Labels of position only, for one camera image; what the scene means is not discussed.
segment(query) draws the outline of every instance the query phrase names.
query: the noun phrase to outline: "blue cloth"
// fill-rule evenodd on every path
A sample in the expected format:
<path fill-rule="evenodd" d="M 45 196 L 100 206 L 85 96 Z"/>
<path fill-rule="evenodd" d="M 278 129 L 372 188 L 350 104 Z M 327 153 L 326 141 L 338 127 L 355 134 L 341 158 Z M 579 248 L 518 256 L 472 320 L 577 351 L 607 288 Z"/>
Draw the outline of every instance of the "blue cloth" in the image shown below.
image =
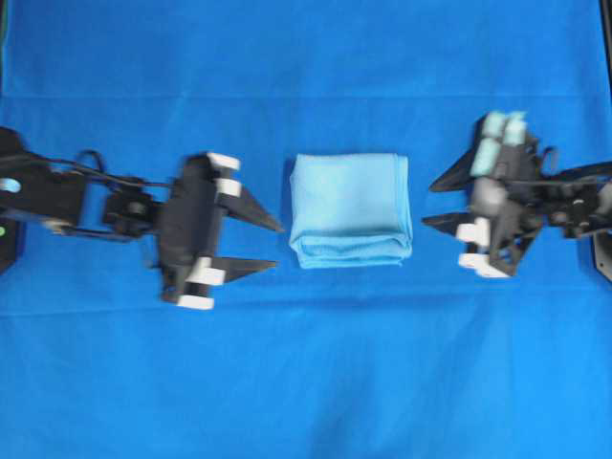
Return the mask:
<path fill-rule="evenodd" d="M 291 187 L 302 268 L 399 265 L 412 253 L 407 158 L 297 155 Z"/>
<path fill-rule="evenodd" d="M 427 187 L 492 109 L 528 112 L 559 167 L 610 159 L 598 2 L 10 0 L 3 64 L 0 121 L 31 151 L 152 181 L 236 156 L 285 228 L 297 153 L 407 156 L 418 244 L 401 269 L 302 270 L 288 233 L 228 220 L 220 253 L 280 266 L 201 313 L 158 300 L 139 244 L 30 225 L 0 277 L 3 459 L 610 456 L 588 241 L 543 231 L 490 281 L 417 224 L 467 203 Z"/>

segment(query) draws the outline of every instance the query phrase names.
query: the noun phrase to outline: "screw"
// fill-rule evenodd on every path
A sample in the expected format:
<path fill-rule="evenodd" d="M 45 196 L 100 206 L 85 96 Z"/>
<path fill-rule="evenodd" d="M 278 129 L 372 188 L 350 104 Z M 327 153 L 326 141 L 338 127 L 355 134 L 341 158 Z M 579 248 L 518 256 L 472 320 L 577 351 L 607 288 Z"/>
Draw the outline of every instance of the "screw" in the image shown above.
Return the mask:
<path fill-rule="evenodd" d="M 553 218 L 553 222 L 560 224 L 560 223 L 565 223 L 567 222 L 567 213 L 565 212 L 555 212 L 552 215 Z"/>
<path fill-rule="evenodd" d="M 135 213 L 137 215 L 144 215 L 144 213 L 146 212 L 146 207 L 141 203 L 137 203 L 136 201 L 133 203 L 130 203 L 127 206 L 127 209 L 130 212 Z"/>

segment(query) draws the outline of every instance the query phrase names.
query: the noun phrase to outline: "light blue towel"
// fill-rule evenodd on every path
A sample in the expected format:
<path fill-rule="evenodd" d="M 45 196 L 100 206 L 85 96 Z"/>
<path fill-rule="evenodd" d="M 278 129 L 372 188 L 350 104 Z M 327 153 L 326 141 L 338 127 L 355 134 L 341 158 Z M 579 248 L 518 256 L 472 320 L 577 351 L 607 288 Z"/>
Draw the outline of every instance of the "light blue towel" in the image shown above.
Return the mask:
<path fill-rule="evenodd" d="M 298 155 L 291 186 L 302 268 L 399 265 L 412 253 L 406 157 Z"/>

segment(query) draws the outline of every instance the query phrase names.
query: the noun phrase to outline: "black cable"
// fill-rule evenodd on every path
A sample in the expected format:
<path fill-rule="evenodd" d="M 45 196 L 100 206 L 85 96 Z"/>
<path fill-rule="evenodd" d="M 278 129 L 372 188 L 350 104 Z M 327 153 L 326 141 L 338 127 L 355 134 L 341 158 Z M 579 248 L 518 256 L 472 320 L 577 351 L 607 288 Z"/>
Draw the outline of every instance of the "black cable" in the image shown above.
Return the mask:
<path fill-rule="evenodd" d="M 100 172 L 99 170 L 93 169 L 86 165 L 82 165 L 75 161 L 70 161 L 70 160 L 43 158 L 39 156 L 24 157 L 23 154 L 5 156 L 5 157 L 0 158 L 0 164 L 1 163 L 11 163 L 11 162 L 13 162 L 14 164 L 11 164 L 10 167 L 0 167 L 0 170 L 12 170 L 16 168 L 25 167 L 26 165 L 30 165 L 30 164 L 63 164 L 63 165 L 69 165 L 74 170 L 77 170 L 78 172 L 81 172 L 83 174 L 94 175 L 94 176 L 100 177 L 101 179 L 105 179 L 109 182 L 113 182 L 113 183 L 120 184 L 120 185 L 159 186 L 159 187 L 164 187 L 164 188 L 172 187 L 171 184 L 165 184 L 165 183 L 145 182 L 145 181 L 138 181 L 138 180 L 123 179 L 122 177 L 117 177 L 115 175 L 107 174 L 105 172 Z"/>
<path fill-rule="evenodd" d="M 96 161 L 96 165 L 98 166 L 98 172 L 106 172 L 106 168 L 104 167 L 104 161 L 102 160 L 102 155 L 100 155 L 96 150 L 81 151 L 76 155 L 75 162 L 81 164 L 82 159 L 88 156 L 94 158 L 94 160 Z"/>
<path fill-rule="evenodd" d="M 603 24 L 603 41 L 608 67 L 608 81 L 612 89 L 612 1 L 600 0 L 601 22 Z"/>
<path fill-rule="evenodd" d="M 544 148 L 544 153 L 542 153 L 542 165 L 546 164 L 547 158 L 551 158 L 549 172 L 554 173 L 557 170 L 558 150 L 553 146 L 548 146 Z"/>
<path fill-rule="evenodd" d="M 608 180 L 505 180 L 505 184 L 510 185 L 531 185 L 531 186 L 573 186 L 573 185 L 604 185 L 609 182 Z"/>

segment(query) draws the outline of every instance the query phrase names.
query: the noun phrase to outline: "mint green part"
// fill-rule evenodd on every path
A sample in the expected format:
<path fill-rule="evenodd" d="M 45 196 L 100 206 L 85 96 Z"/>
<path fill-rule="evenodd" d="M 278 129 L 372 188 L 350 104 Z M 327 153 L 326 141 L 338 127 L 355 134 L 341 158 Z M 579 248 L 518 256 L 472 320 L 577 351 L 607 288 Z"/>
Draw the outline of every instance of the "mint green part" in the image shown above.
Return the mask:
<path fill-rule="evenodd" d="M 508 124 L 506 125 L 506 133 L 504 134 L 504 143 L 509 146 L 519 146 L 525 143 L 527 133 L 527 122 L 523 119 L 524 113 L 514 112 L 511 114 Z"/>
<path fill-rule="evenodd" d="M 472 177 L 482 177 L 489 175 L 495 166 L 501 145 L 493 139 L 483 139 L 478 145 L 476 157 L 471 164 L 470 175 Z"/>
<path fill-rule="evenodd" d="M 506 123 L 506 115 L 501 112 L 490 112 L 482 126 L 484 137 L 501 137 Z"/>

